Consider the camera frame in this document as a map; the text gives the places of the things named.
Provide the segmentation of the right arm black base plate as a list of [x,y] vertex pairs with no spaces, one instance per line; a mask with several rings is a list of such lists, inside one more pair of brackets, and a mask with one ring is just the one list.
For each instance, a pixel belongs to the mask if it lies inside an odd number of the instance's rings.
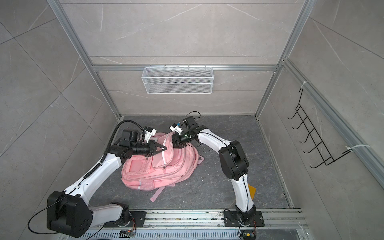
[[224,210],[224,223],[226,227],[264,227],[264,217],[261,211],[250,210],[245,214],[240,211]]

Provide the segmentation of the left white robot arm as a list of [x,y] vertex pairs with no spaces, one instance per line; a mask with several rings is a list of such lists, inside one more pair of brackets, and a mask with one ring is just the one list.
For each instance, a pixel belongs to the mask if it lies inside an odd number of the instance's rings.
[[129,206],[111,203],[96,208],[89,201],[104,181],[128,159],[139,155],[153,157],[172,148],[172,137],[153,136],[146,132],[143,142],[138,131],[124,130],[122,137],[107,148],[102,158],[74,184],[64,191],[54,191],[47,199],[47,228],[79,238],[91,227],[105,223],[125,227],[132,223]]

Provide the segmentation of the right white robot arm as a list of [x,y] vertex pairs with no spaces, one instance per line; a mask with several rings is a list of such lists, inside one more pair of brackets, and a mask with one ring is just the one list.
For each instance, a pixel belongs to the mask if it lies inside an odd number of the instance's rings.
[[257,209],[248,184],[249,161],[241,143],[225,140],[204,126],[172,135],[174,148],[187,147],[193,140],[218,153],[222,171],[234,188],[237,214],[243,223],[249,221]]

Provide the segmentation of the pink student backpack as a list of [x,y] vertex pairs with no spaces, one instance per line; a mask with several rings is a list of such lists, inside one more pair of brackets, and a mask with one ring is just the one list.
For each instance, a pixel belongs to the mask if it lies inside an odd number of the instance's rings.
[[133,190],[157,190],[150,198],[154,202],[166,187],[188,179],[199,164],[204,161],[197,149],[186,146],[176,149],[172,143],[172,133],[157,133],[152,140],[167,149],[152,157],[132,156],[127,160],[121,172],[124,185]]

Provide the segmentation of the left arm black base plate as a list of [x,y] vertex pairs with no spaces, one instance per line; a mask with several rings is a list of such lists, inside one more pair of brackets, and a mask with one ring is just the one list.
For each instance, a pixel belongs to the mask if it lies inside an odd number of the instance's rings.
[[114,222],[107,222],[104,223],[104,227],[106,228],[142,228],[144,226],[145,220],[146,220],[146,214],[145,211],[133,211],[130,212],[130,215],[125,220],[118,220]]

